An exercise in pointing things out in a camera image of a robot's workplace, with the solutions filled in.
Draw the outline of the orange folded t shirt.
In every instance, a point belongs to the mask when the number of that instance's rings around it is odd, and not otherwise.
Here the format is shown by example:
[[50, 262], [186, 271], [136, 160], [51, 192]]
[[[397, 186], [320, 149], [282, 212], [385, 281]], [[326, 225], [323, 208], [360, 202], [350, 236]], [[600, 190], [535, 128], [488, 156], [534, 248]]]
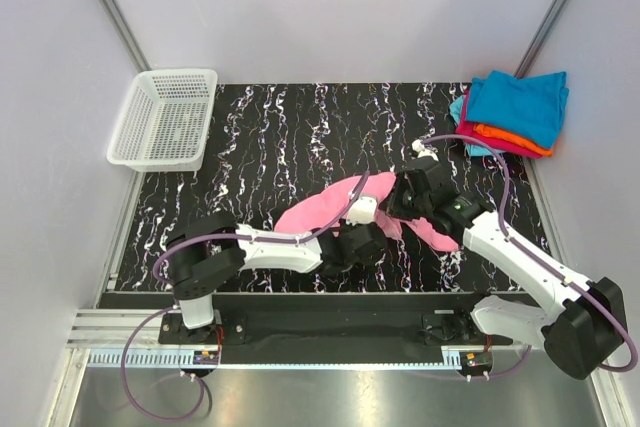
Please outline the orange folded t shirt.
[[477, 123], [473, 130], [485, 143], [500, 150], [531, 158], [550, 157], [554, 153], [552, 148], [541, 147], [530, 139], [498, 127]]

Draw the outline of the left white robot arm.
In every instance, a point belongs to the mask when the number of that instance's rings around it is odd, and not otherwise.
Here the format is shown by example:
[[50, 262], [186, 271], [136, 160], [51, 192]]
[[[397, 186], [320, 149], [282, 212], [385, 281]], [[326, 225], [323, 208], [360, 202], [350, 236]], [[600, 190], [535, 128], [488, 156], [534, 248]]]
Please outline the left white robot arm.
[[171, 286], [181, 331], [203, 343], [216, 329], [213, 293], [237, 273], [276, 269], [338, 275], [376, 264], [386, 245], [386, 236], [374, 222], [283, 234], [238, 224], [222, 211], [169, 237], [153, 272]]

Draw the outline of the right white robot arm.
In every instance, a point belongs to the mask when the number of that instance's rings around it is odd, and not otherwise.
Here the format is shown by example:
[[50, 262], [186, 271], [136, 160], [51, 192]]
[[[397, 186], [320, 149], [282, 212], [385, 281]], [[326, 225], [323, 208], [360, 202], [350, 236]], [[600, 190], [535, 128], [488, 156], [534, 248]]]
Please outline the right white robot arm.
[[534, 306], [487, 295], [454, 318], [466, 343], [497, 335], [545, 351], [568, 376], [583, 380], [622, 345], [630, 351], [626, 370], [638, 362], [627, 330], [621, 288], [608, 278], [594, 282], [540, 250], [484, 200], [459, 193], [434, 173], [397, 174], [384, 209], [402, 220], [424, 219], [437, 233], [483, 257], [513, 279]]

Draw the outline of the black marbled table mat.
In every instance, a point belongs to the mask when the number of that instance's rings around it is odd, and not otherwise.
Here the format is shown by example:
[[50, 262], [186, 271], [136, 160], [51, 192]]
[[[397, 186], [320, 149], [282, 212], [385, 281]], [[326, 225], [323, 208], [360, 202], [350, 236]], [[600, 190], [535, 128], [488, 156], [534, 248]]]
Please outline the black marbled table mat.
[[449, 107], [466, 89], [464, 82], [220, 86], [202, 168], [143, 178], [108, 289], [161, 293], [152, 267], [173, 231], [218, 210], [270, 230], [287, 208], [335, 181], [403, 167], [413, 141], [430, 136], [459, 190], [492, 204], [507, 196], [508, 223], [548, 248], [530, 163], [511, 156], [502, 171], [453, 139]]

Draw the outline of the cyan folded t shirt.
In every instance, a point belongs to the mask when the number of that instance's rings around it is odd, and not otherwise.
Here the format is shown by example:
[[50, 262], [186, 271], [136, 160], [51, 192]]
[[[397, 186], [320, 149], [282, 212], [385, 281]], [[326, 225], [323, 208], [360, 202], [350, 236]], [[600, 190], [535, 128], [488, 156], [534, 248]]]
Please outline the cyan folded t shirt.
[[[475, 134], [472, 124], [466, 119], [467, 105], [469, 100], [469, 93], [458, 97], [453, 103], [450, 104], [449, 114], [456, 125], [455, 132], [457, 134], [480, 140], [480, 137]], [[483, 147], [477, 142], [469, 142], [468, 140], [465, 140], [464, 143], [466, 153], [470, 157], [493, 156], [492, 152], [489, 149]]]

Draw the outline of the white plastic basket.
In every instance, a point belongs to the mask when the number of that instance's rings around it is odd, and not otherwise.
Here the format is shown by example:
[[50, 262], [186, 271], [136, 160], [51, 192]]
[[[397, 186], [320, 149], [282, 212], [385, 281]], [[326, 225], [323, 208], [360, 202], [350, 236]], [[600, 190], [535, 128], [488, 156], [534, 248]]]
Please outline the white plastic basket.
[[161, 69], [136, 75], [120, 109], [107, 161], [140, 173], [198, 171], [217, 82], [211, 69]]

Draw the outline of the magenta folded t shirt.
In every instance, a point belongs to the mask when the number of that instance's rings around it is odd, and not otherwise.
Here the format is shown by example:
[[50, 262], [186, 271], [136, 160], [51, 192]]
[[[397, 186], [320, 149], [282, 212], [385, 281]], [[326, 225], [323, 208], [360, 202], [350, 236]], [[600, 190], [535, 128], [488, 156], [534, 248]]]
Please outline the magenta folded t shirt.
[[523, 157], [539, 159], [551, 154], [548, 149], [537, 146], [528, 139], [518, 137], [506, 132], [502, 137], [486, 137], [475, 131], [476, 124], [466, 119], [467, 104], [470, 100], [470, 92], [465, 92], [449, 106], [449, 113], [456, 124], [455, 132], [482, 142], [498, 153], [511, 153]]

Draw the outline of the blue folded t shirt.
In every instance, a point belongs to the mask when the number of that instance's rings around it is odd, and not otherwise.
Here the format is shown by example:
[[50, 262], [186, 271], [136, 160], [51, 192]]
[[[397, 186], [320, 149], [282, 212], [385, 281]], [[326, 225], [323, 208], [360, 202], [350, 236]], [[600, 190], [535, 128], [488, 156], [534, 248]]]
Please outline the blue folded t shirt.
[[563, 128], [568, 95], [564, 71], [522, 79], [492, 71], [472, 81], [466, 118], [550, 149]]

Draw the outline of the pink t shirt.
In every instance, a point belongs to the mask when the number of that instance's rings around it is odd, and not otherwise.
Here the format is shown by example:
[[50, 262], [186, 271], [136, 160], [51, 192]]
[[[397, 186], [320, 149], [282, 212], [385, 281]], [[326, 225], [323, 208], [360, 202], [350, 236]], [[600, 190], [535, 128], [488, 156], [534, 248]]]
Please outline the pink t shirt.
[[[359, 179], [359, 176], [352, 176], [337, 181], [322, 192], [288, 208], [276, 222], [274, 231], [277, 233], [297, 234], [324, 227], [347, 205], [349, 193]], [[394, 181], [395, 174], [392, 172], [371, 175], [367, 179], [362, 194], [375, 197], [381, 202], [391, 192]], [[395, 241], [402, 239], [402, 227], [407, 226], [418, 238], [435, 251], [454, 252], [459, 249], [456, 241], [438, 233], [424, 218], [412, 221], [397, 220], [389, 217], [384, 212], [377, 211], [375, 222], [387, 238]]]

